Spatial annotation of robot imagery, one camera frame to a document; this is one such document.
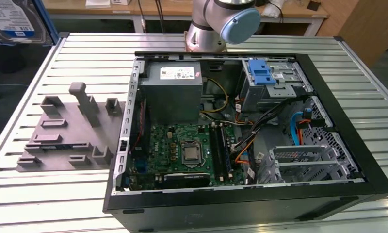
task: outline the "blue drive bay latch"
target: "blue drive bay latch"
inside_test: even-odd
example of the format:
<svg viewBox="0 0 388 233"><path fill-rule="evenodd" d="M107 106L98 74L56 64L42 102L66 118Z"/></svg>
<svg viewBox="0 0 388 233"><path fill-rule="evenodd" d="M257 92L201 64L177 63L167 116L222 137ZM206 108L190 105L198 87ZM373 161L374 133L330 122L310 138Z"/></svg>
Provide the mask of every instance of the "blue drive bay latch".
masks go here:
<svg viewBox="0 0 388 233"><path fill-rule="evenodd" d="M255 79L255 85L275 85L278 83L271 74L271 67L265 60L250 60L249 68Z"/></svg>

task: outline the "floor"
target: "floor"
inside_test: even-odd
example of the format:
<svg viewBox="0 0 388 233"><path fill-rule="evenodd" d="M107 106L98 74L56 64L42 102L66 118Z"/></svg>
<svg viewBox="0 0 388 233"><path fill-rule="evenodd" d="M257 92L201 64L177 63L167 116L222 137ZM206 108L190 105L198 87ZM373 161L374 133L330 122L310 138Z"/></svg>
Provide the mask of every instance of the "floor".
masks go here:
<svg viewBox="0 0 388 233"><path fill-rule="evenodd" d="M150 33L158 32L159 25L156 22L148 23ZM166 30L169 33L183 33L186 25L190 22L167 22ZM66 20L55 21L58 31L60 32L106 32L106 33L132 33L134 26L131 21L120 20L72 20L67 22ZM12 116L12 113L18 107L19 101L24 95L27 86L30 85L36 71L43 63L47 56L50 48L42 46L18 46L7 47L0 50L0 54L19 54L14 58L15 64L26 63L26 67L10 74L4 74L0 71L0 133L3 128ZM388 88L388 51L385 53L377 65L373 67L373 72Z"/></svg>

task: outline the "hard drive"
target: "hard drive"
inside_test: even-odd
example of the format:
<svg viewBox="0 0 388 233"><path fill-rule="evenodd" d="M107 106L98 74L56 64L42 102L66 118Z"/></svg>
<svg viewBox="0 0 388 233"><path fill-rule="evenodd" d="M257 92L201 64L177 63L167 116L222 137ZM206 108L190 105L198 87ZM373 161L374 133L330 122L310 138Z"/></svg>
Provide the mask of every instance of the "hard drive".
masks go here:
<svg viewBox="0 0 388 233"><path fill-rule="evenodd" d="M0 0L0 44L52 45L59 39L40 0Z"/></svg>

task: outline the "paper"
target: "paper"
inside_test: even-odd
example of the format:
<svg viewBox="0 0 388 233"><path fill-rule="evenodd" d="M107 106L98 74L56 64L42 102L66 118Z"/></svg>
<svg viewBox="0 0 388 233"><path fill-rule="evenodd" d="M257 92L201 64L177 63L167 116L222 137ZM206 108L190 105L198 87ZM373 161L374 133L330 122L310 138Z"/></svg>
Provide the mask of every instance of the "paper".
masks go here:
<svg viewBox="0 0 388 233"><path fill-rule="evenodd" d="M195 79L194 67L163 67L160 79Z"/></svg>

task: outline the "aluminum table surface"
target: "aluminum table surface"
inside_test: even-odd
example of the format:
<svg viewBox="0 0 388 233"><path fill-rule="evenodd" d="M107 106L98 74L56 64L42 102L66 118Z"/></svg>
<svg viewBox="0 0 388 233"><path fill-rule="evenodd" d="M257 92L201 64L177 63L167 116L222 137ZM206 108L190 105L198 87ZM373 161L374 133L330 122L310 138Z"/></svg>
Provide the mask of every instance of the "aluminum table surface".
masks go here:
<svg viewBox="0 0 388 233"><path fill-rule="evenodd" d="M0 233L126 232L104 214L108 170L15 170L32 136L46 95L76 102L72 82L96 101L127 100L135 51L185 51L181 34L71 33L52 48L0 136ZM307 53L388 177L388 91L345 42L331 37L254 36L230 52ZM388 232L388 198L363 203L323 221L263 224L193 232Z"/></svg>

